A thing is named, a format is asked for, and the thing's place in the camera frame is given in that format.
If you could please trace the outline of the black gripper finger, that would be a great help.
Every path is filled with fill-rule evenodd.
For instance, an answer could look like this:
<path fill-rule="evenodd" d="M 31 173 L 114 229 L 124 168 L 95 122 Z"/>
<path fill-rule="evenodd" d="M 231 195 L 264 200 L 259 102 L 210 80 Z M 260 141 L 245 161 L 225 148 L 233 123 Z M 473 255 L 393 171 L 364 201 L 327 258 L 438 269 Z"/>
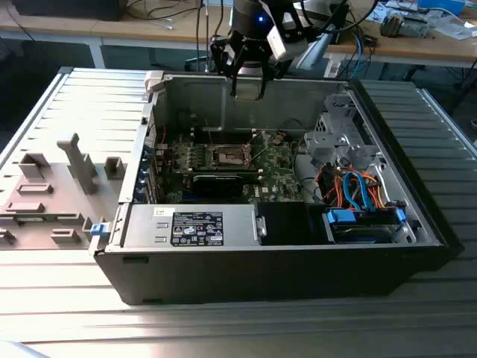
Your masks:
<path fill-rule="evenodd" d="M 283 76 L 288 71 L 292 63 L 292 60 L 286 60 L 283 62 L 279 62 L 278 60 L 276 60 L 275 64 L 271 66 L 270 65 L 270 57 L 272 55 L 271 51 L 265 48 L 260 48 L 259 53 L 260 53 L 259 62 L 261 65 L 261 70 L 262 70 L 259 98 L 263 99 L 268 82 L 274 79 L 283 78 Z"/>
<path fill-rule="evenodd" d="M 213 35 L 210 40 L 210 51 L 216 71 L 232 81 L 230 95 L 236 96 L 236 85 L 239 70 L 244 63 L 242 57 L 244 37 L 242 35 Z"/>

